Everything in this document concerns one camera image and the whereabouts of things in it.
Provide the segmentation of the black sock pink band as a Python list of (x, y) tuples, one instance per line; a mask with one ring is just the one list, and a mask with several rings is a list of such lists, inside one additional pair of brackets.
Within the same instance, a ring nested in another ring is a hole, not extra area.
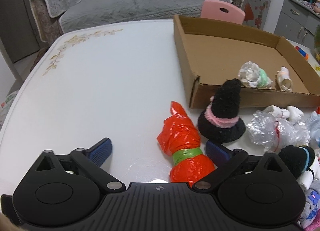
[(225, 81), (200, 114), (197, 127), (209, 141), (215, 144), (230, 143), (245, 133), (245, 123), (239, 116), (240, 91), (240, 80)]

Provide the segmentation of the orange bag green band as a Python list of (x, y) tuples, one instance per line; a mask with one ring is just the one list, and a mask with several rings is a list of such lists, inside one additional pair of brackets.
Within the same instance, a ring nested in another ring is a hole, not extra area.
[(201, 150), (199, 132), (184, 108), (178, 102), (170, 104), (171, 116), (164, 120), (157, 141), (161, 150), (172, 158), (174, 166), (170, 181), (193, 186), (215, 170), (213, 161)]

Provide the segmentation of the white bundle green band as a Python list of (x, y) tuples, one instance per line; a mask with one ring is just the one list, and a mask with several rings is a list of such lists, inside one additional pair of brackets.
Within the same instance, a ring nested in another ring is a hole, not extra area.
[(271, 89), (273, 81), (256, 63), (248, 61), (242, 65), (238, 78), (245, 87)]

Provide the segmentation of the white sock peach band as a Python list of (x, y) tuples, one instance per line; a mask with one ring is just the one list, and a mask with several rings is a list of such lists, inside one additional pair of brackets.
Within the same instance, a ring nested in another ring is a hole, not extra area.
[(280, 71), (277, 72), (276, 81), (281, 91), (292, 91), (293, 83), (286, 67), (281, 67)]

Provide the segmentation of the grey sock blue flower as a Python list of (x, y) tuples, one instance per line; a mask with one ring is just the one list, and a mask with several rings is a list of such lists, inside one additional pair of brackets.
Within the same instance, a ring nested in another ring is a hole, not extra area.
[(300, 226), (305, 229), (313, 222), (319, 210), (319, 190), (310, 188), (305, 192), (305, 206), (299, 219)]

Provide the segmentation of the white blue sock bundle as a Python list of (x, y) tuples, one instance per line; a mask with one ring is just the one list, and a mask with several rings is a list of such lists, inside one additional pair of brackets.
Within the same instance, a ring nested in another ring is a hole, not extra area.
[(309, 146), (315, 150), (319, 149), (320, 139), (320, 117), (317, 112), (313, 111), (306, 121), (306, 127), (310, 132), (310, 144)]

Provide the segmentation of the black sock blue band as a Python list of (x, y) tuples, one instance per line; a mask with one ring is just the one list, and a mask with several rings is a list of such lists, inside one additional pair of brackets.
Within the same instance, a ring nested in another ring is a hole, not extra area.
[(281, 149), (278, 156), (295, 179), (309, 170), (315, 160), (315, 152), (313, 148), (308, 146), (289, 145)]

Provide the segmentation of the white sock small bundle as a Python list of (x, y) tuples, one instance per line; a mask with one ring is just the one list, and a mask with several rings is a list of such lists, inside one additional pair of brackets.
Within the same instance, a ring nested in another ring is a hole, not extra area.
[(276, 118), (287, 119), (290, 122), (297, 123), (302, 120), (304, 113), (294, 106), (288, 106), (287, 108), (280, 108), (274, 105), (268, 106), (264, 109), (264, 112), (273, 115)]

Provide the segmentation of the floral round stool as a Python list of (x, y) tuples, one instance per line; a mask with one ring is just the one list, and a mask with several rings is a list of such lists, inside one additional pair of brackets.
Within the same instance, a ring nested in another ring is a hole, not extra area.
[(5, 100), (1, 103), (1, 110), (0, 110), (0, 129), (2, 128), (5, 118), (7, 117), (7, 114), (9, 112), (9, 109), (12, 106), (12, 103), (14, 102), (16, 96), (18, 94), (18, 91), (14, 91), (11, 94), (9, 94)]

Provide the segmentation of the brown cardboard box tray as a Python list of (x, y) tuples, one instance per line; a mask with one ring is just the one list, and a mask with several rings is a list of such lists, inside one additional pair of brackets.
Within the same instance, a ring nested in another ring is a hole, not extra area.
[[(251, 61), (273, 81), (271, 89), (243, 87), (241, 107), (319, 106), (319, 75), (287, 39), (245, 25), (198, 17), (174, 16), (174, 39), (187, 104), (206, 108), (225, 81), (238, 77)], [(291, 92), (281, 91), (276, 75), (289, 70)]]

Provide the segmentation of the colourful block toy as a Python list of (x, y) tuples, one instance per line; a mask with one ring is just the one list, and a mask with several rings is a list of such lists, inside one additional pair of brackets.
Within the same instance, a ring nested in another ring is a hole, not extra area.
[(308, 53), (305, 52), (302, 48), (300, 48), (299, 46), (295, 46), (295, 48), (304, 57), (304, 59), (306, 59), (306, 60), (309, 59)]

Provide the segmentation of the dark grey door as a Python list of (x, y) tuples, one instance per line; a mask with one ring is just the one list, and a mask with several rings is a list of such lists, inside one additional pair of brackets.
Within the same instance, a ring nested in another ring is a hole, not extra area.
[(1, 41), (13, 63), (39, 51), (29, 0), (1, 0)]

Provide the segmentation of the pink plastic child chair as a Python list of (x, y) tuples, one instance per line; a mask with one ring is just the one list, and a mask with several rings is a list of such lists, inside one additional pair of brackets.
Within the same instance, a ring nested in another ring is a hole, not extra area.
[(219, 0), (205, 0), (201, 18), (243, 24), (245, 12), (239, 7)]

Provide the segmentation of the grey covered sofa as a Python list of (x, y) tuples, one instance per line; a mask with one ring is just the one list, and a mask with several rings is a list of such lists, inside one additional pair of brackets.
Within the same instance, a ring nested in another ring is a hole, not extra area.
[[(205, 0), (29, 0), (42, 42), (76, 30), (107, 24), (199, 17)], [(220, 0), (242, 7), (244, 0)]]

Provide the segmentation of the grey shelf cabinet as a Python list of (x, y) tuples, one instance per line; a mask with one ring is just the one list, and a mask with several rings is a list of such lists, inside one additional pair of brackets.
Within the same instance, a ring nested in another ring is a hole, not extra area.
[(319, 11), (314, 10), (315, 3), (319, 0), (284, 0), (274, 33), (313, 48), (319, 25)]

